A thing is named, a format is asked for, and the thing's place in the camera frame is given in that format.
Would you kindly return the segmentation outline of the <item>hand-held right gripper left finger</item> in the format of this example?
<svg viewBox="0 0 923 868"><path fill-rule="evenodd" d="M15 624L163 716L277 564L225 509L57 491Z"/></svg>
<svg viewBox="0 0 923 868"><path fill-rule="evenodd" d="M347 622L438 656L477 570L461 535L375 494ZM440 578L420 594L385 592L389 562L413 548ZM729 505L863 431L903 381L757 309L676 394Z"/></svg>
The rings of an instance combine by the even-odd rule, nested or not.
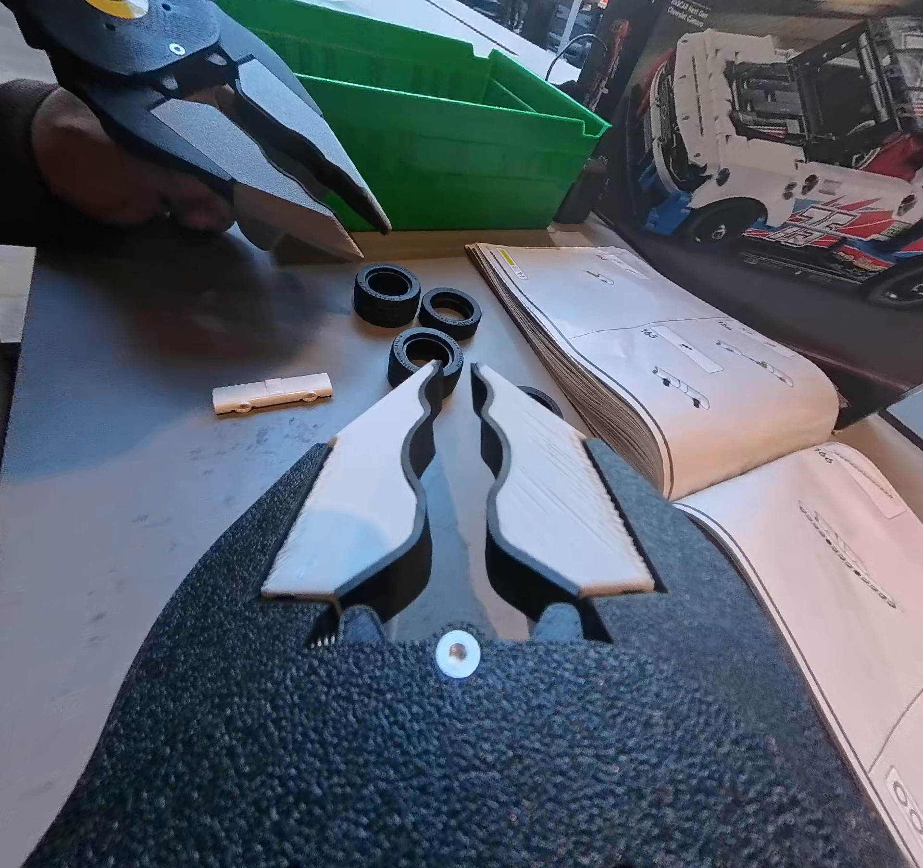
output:
<svg viewBox="0 0 923 868"><path fill-rule="evenodd" d="M422 592L431 548L421 478L442 394L443 366L429 361L327 443L261 597L410 603Z"/></svg>

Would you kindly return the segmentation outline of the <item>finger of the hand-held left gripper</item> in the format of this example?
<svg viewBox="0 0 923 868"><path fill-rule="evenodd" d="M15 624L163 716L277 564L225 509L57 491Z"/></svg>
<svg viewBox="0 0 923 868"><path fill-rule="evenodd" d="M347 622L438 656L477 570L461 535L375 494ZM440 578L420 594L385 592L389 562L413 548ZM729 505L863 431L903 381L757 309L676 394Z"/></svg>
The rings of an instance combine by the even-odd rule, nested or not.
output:
<svg viewBox="0 0 923 868"><path fill-rule="evenodd" d="M292 238L336 260L363 260L363 252L327 202L335 192L312 184L308 173L292 174L293 164L264 149L245 131L237 114L235 89L207 89L195 98L164 98L151 112L227 177L237 226L256 247L269 251Z"/></svg>
<svg viewBox="0 0 923 868"><path fill-rule="evenodd" d="M235 104L245 131L293 164L292 174L308 173L312 184L335 192L379 233L391 231L384 209L304 89L292 89L250 59L237 67Z"/></svg>

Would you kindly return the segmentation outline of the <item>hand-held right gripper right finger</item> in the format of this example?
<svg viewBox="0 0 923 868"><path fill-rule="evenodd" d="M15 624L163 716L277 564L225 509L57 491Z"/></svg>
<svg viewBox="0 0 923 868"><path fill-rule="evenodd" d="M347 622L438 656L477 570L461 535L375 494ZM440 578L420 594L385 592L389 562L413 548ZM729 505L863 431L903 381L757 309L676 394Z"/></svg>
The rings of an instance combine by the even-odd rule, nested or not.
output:
<svg viewBox="0 0 923 868"><path fill-rule="evenodd" d="M486 570L505 600L651 593L655 580L587 449L564 418L485 363L471 366L486 501Z"/></svg>

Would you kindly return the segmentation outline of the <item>white brick connector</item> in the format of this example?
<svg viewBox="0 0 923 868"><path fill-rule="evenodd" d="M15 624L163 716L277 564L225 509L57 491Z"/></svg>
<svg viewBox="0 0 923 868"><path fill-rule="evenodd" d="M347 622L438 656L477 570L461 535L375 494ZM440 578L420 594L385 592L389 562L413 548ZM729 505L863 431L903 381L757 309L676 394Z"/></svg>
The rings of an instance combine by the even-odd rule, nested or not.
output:
<svg viewBox="0 0 923 868"><path fill-rule="evenodd" d="M272 405L278 396L276 388L266 380L214 388L212 408L216 415L245 414Z"/></svg>
<svg viewBox="0 0 923 868"><path fill-rule="evenodd" d="M275 377L264 381L267 405L305 402L332 396L332 384L327 373L297 377Z"/></svg>

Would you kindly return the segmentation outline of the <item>green box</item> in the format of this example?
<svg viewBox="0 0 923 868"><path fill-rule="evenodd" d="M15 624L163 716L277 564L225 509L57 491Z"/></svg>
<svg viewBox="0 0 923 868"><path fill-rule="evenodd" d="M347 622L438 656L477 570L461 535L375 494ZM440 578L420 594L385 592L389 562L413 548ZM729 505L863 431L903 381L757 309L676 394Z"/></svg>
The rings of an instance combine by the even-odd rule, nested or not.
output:
<svg viewBox="0 0 923 868"><path fill-rule="evenodd" d="M320 106L395 231L545 229L609 128L499 50L300 0L214 0Z"/></svg>

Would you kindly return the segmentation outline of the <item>white instruction booklet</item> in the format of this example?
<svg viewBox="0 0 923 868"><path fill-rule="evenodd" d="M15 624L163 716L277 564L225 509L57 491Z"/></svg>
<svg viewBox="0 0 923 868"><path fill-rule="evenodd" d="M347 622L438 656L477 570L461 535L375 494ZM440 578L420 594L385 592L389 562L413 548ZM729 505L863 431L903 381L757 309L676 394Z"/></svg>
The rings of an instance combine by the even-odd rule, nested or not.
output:
<svg viewBox="0 0 923 868"><path fill-rule="evenodd" d="M588 429L734 564L921 866L921 520L833 439L834 384L629 251L467 252Z"/></svg>

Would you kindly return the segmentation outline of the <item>person's left forearm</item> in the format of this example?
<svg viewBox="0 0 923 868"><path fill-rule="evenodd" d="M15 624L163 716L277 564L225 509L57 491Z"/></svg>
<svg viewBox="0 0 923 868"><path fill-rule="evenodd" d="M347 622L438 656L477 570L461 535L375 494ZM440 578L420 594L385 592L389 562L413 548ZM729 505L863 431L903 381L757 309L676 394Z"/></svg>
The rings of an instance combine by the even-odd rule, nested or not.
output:
<svg viewBox="0 0 923 868"><path fill-rule="evenodd" d="M46 186L32 146L31 127L50 83L13 79L1 85L1 242L39 247L58 241L67 211Z"/></svg>

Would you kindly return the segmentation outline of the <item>grey desk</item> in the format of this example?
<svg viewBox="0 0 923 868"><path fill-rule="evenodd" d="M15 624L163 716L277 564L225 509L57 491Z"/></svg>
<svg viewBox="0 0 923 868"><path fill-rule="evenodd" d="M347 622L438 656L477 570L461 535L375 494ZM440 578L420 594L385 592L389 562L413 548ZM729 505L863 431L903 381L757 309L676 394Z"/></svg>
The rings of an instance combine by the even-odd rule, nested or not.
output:
<svg viewBox="0 0 923 868"><path fill-rule="evenodd" d="M2 866L914 866L736 568L479 304L409 603L263 598L327 443L411 324L356 265L170 229L39 250L2 487ZM554 398L655 580L505 600L471 366ZM212 391L329 375L216 415Z"/></svg>

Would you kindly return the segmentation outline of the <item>person's left hand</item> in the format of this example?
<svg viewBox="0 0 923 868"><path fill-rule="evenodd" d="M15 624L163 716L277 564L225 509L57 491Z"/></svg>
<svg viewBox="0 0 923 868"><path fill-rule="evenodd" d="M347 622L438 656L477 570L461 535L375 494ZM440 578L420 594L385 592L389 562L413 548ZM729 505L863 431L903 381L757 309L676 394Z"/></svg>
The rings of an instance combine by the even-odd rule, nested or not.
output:
<svg viewBox="0 0 923 868"><path fill-rule="evenodd" d="M55 89L40 104L30 138L49 191L98 223L134 227L170 216L180 226L220 233L236 221L233 206L195 177L140 159L115 143L65 89Z"/></svg>

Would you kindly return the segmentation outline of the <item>black power adapter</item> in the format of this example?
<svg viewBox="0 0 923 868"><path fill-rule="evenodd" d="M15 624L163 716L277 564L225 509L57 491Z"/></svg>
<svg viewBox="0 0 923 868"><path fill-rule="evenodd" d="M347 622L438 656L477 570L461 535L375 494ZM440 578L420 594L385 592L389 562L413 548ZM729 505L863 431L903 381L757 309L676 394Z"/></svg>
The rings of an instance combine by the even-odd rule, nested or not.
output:
<svg viewBox="0 0 923 868"><path fill-rule="evenodd" d="M584 223L593 211L607 179L605 157L591 157L571 185L556 211L553 222L557 225L576 226Z"/></svg>

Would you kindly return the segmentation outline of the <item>dark cardboard box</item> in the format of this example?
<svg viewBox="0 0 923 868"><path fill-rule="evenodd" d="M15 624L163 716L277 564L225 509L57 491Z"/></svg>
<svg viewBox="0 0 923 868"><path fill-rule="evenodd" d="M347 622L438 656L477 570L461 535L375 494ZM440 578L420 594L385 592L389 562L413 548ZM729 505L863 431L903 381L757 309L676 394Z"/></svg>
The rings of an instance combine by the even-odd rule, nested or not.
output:
<svg viewBox="0 0 923 868"><path fill-rule="evenodd" d="M594 212L822 366L847 425L921 384L921 0L609 0Z"/></svg>

